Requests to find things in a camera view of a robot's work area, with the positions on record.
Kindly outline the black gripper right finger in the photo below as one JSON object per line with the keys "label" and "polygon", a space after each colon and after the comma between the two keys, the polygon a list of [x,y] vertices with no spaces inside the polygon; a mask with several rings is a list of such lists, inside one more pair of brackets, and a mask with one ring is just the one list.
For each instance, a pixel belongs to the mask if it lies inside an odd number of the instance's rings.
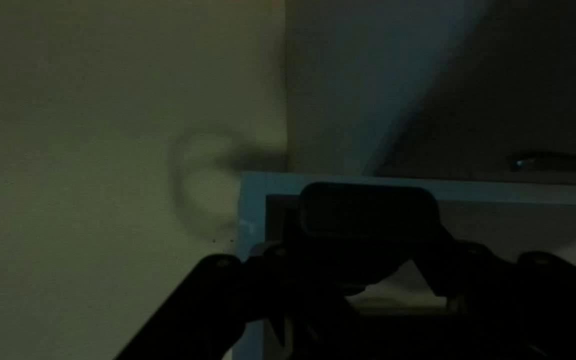
{"label": "black gripper right finger", "polygon": [[427,282],[459,313],[549,360],[576,360],[576,266],[551,253],[503,261],[475,242],[427,253]]}

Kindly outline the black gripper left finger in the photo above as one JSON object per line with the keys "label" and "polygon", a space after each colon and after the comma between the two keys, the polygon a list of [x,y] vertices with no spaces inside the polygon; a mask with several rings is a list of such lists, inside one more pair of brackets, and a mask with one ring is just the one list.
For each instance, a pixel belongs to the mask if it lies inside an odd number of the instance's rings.
{"label": "black gripper left finger", "polygon": [[157,309],[117,360],[222,360],[250,322],[288,340],[288,291],[301,274],[286,246],[246,261],[210,254]]}

